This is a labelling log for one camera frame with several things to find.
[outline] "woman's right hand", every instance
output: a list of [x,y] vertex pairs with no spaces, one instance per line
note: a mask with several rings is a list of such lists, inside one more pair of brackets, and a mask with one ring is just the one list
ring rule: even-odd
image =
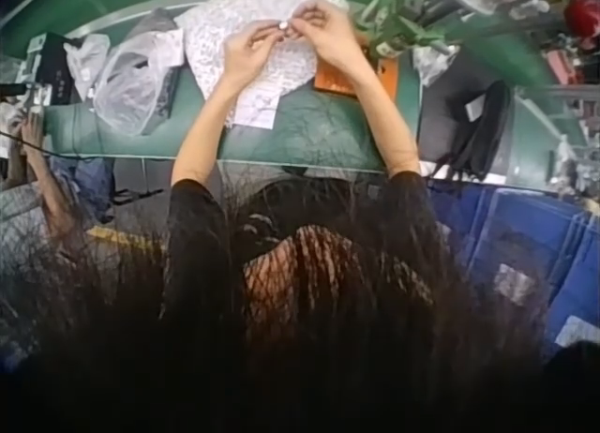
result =
[[305,37],[327,63],[347,74],[367,61],[348,14],[324,0],[310,0],[294,12],[292,29]]

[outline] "red object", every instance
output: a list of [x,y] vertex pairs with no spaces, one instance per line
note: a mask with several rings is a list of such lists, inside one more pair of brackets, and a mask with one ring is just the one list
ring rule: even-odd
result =
[[577,37],[600,36],[600,0],[572,0],[564,10],[564,18]]

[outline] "blue bin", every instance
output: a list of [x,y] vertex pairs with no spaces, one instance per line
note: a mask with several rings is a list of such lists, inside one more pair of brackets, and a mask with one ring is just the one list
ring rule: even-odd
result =
[[571,269],[550,306],[546,329],[552,352],[577,340],[600,343],[600,225],[592,219]]
[[498,189],[468,272],[473,281],[488,284],[507,272],[524,284],[543,281],[551,300],[571,267],[588,218],[578,207],[547,196]]
[[496,187],[487,185],[447,181],[435,181],[430,187],[438,222],[444,225],[448,243],[465,265],[471,258],[495,190]]

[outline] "hand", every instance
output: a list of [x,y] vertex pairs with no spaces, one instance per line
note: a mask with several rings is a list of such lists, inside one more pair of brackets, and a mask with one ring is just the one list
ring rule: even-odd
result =
[[302,4],[292,15],[291,24],[324,61],[343,72],[352,73],[367,61],[348,14],[329,2],[311,0]]
[[42,124],[42,119],[39,115],[32,112],[29,113],[29,117],[22,124],[23,149],[29,158],[42,157],[42,153],[39,150],[44,142]]
[[278,21],[252,22],[225,41],[225,70],[223,80],[241,91],[263,71],[269,54],[284,33]]

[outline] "white patterned paper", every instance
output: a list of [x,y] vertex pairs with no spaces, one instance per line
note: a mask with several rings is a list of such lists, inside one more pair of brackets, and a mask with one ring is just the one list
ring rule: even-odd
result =
[[[308,0],[208,0],[175,19],[184,29],[186,56],[204,97],[209,97],[223,72],[223,42],[248,23],[266,19],[287,21]],[[348,9],[345,0],[328,0]],[[253,86],[274,85],[286,95],[315,76],[317,59],[305,41],[285,40],[271,53]],[[228,125],[233,117],[228,117]]]

